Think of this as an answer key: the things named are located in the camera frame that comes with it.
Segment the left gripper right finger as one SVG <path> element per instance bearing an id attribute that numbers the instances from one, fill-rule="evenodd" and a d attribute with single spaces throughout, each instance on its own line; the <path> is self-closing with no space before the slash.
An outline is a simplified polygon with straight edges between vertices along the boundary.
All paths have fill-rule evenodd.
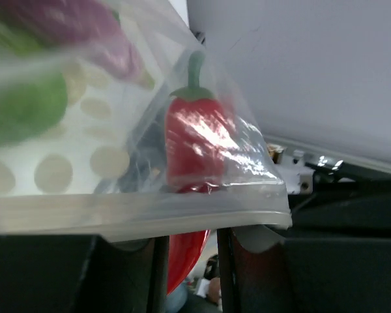
<path id="1" fill-rule="evenodd" d="M 217 232 L 225 312 L 391 312 L 391 238 Z"/>

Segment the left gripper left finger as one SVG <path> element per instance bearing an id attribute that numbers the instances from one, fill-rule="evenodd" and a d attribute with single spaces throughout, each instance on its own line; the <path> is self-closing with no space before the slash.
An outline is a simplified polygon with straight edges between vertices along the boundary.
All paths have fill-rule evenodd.
<path id="1" fill-rule="evenodd" d="M 163 312 L 168 245 L 0 235 L 0 312 Z"/>

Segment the red chili pepper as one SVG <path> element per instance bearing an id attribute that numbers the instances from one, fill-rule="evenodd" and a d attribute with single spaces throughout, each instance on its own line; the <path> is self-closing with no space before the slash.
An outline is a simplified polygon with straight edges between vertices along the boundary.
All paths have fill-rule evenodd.
<path id="1" fill-rule="evenodd" d="M 222 104 L 201 86 L 205 55 L 193 52 L 188 60 L 188 81 L 171 92 L 164 119 L 168 185 L 177 193 L 216 191 L 224 174 L 219 139 L 227 133 Z"/>

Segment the clear zip top bag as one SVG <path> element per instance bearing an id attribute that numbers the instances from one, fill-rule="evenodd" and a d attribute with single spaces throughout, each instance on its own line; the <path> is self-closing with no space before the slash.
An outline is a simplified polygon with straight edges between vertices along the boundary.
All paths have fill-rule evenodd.
<path id="1" fill-rule="evenodd" d="M 0 17 L 46 49 L 0 57 L 0 87 L 60 72 L 64 117 L 43 134 L 0 146 L 0 233 L 99 233 L 129 241 L 213 228 L 291 226 L 285 183 L 232 77 L 202 46 L 169 1 L 99 1 L 114 11 L 138 49 L 142 82 L 118 79 L 87 48 L 52 46 Z M 225 110 L 219 139 L 224 174 L 211 193 L 177 193 L 167 183 L 164 119 L 171 92 L 188 81 L 201 51 L 200 84 Z"/>

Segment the round green cabbage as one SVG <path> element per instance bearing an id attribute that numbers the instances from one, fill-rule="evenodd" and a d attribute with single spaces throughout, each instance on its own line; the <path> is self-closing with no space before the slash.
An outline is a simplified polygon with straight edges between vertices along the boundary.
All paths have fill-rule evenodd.
<path id="1" fill-rule="evenodd" d="M 30 57 L 46 46 L 19 29 L 0 31 L 0 57 L 11 53 Z M 60 72 L 25 76 L 21 82 L 0 87 L 0 146 L 37 137 L 64 117 L 68 106 L 66 82 Z"/>

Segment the purple eggplant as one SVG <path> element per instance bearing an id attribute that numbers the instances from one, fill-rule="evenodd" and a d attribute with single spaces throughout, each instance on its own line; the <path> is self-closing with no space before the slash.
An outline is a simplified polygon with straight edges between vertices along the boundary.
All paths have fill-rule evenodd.
<path id="1" fill-rule="evenodd" d="M 0 1 L 0 17 L 58 47 L 86 47 L 87 57 L 112 76 L 142 82 L 147 74 L 114 11 L 99 1 Z"/>

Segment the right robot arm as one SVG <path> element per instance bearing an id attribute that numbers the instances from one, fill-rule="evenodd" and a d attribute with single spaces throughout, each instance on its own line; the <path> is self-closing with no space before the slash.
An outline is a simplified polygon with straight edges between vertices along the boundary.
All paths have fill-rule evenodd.
<path id="1" fill-rule="evenodd" d="M 293 225 L 284 237 L 391 238 L 391 174 L 344 163 L 311 163 L 310 192 L 289 196 Z"/>

